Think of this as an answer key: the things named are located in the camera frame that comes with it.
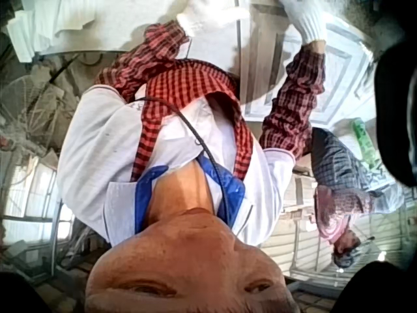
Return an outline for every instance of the person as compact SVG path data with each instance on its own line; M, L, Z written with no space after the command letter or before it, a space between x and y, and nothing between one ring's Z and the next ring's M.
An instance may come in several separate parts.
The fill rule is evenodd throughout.
M365 168L330 131L313 128L311 168L318 183L315 216L319 235L334 246L333 261L342 269L354 265L374 239L361 242L352 231L364 214L390 214L403 203L403 189L397 183L370 190L375 174Z
M228 73L175 59L188 37L248 17L221 10L220 0L189 0L177 20L149 26L144 43L83 94L57 182L77 218L112 245L89 276L88 312L299 312L280 268L257 246L276 225L311 136L326 27L315 1L282 2L302 47L259 142Z

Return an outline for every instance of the plaid sleeve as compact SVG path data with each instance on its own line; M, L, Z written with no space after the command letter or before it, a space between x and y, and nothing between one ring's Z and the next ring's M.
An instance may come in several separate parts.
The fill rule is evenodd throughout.
M317 105L316 96L324 91L324 59L324 54L302 47L288 64L288 77L263 121L259 139L263 149L285 149L296 159L302 156L311 136L310 113Z
M177 21L148 26L145 41L124 53L108 68L102 70L95 84L114 87L127 102L153 76L172 67L181 44L188 37Z

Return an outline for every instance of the black cable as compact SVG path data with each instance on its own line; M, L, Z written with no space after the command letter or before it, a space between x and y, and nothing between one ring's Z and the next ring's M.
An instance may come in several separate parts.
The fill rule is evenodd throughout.
M187 125L187 127L191 130L191 132L193 133L195 138L198 140L200 145L203 147L204 152L207 153L208 159L213 164L214 170L216 171L216 175L219 179L220 189L222 190L223 204L224 204L224 209L225 209L225 214L226 214L226 224L229 225L229 221L230 221L230 219L229 219L229 202L227 201L225 187L224 187L224 184L223 184L222 177L220 176L220 170L218 168L218 165L217 165L213 155L210 152L210 149L207 147L207 145L204 142L204 140L202 139L202 137L198 134L198 132L191 125L191 123L187 120L187 118L180 112L180 110L176 106L174 106L173 104L169 103L168 101L165 101L164 99L155 98L155 97L143 97L143 98L140 98L138 100L139 101L157 101L157 102L160 102L160 103L166 105L168 108L171 109L171 111L173 111L175 114L177 114L182 119L182 121L185 123L185 125Z

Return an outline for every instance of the green bottle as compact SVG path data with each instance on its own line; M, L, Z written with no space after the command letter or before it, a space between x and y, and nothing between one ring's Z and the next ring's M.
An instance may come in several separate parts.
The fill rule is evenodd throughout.
M362 152L362 160L369 164L369 168L375 166L376 150L373 146L371 137L366 131L365 123L361 118L354 119L352 122L352 128L356 139L359 142L359 147Z

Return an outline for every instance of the white work glove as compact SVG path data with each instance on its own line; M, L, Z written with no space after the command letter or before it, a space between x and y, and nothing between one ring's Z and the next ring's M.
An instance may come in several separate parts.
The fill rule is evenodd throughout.
M194 37L249 16L244 8L224 9L224 0L189 0L177 21L188 36Z
M326 40L326 21L319 0L280 0L290 23L300 32L302 44Z

